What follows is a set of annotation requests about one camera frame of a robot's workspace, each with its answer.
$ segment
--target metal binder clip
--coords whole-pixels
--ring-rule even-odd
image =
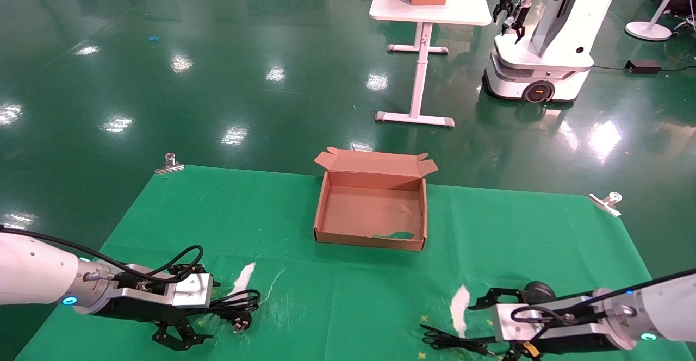
[[[589,198],[590,202],[594,203],[597,207],[613,215],[614,217],[619,217],[621,215],[621,213],[614,208],[614,205],[616,205],[616,203],[620,202],[622,199],[621,194],[618,192],[610,192],[609,196],[603,200],[595,197],[594,194],[587,195],[587,197]]]
[[[164,168],[158,168],[154,173],[159,175],[160,173],[174,172],[183,169],[184,165],[177,163],[174,153],[167,153],[164,155]]]

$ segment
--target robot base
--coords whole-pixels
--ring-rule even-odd
[[[589,71],[578,72],[571,78],[553,83],[554,91],[547,101],[572,103],[577,100],[577,93],[579,93],[582,83],[584,83],[585,78],[587,78],[587,74],[589,74]],[[531,84],[509,81],[500,77],[490,58],[484,69],[484,83],[488,91],[490,91],[490,94],[497,98],[504,98],[507,100],[522,100],[524,98],[525,89]]]

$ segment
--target green cloth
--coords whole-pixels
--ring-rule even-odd
[[[320,185],[305,175],[187,166],[152,177],[102,247],[120,261],[157,267],[201,244],[206,269],[226,289],[256,261],[249,286],[263,304],[249,331],[202,318],[197,331],[215,338],[175,353],[151,341],[152,324],[60,306],[18,359],[482,359],[420,341],[425,319],[454,332],[450,301],[462,284],[475,302],[489,287],[532,280],[565,295],[649,279],[621,220],[586,197],[430,185],[425,251],[407,252],[316,243]],[[487,319],[488,311],[467,312],[467,336],[492,334]],[[563,359],[692,358],[684,344],[654,341]]]

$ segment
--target blue led light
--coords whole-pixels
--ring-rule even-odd
[[[653,334],[652,332],[643,332],[641,334],[641,339],[644,341],[656,341],[657,336]]]
[[[75,302],[77,302],[77,297],[75,296],[68,296],[63,299],[63,304],[65,304],[66,306],[72,306],[73,304],[75,304]]]

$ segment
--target white robot arm segment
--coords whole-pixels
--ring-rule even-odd
[[[95,269],[105,268],[36,239],[0,234],[0,304],[62,301],[84,306],[104,291],[101,287],[92,290],[97,282],[82,285],[81,273]]]

